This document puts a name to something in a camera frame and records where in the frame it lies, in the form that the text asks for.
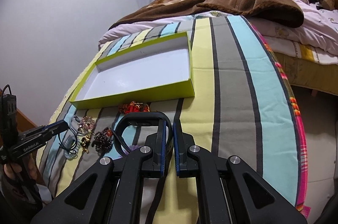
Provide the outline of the person left hand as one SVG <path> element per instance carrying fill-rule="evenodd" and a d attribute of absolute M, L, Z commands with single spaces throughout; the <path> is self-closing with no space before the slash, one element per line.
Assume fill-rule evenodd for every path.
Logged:
<path fill-rule="evenodd" d="M 33 155 L 30 154 L 25 157 L 25 160 L 27 162 L 27 172 L 29 174 L 29 177 L 31 179 L 36 180 L 38 173 L 37 173 L 37 167 L 35 165 L 35 160 L 33 158 Z M 3 180 L 10 179 L 15 180 L 15 174 L 19 174 L 22 171 L 22 167 L 17 163 L 10 163 L 5 164 L 3 166 Z"/>

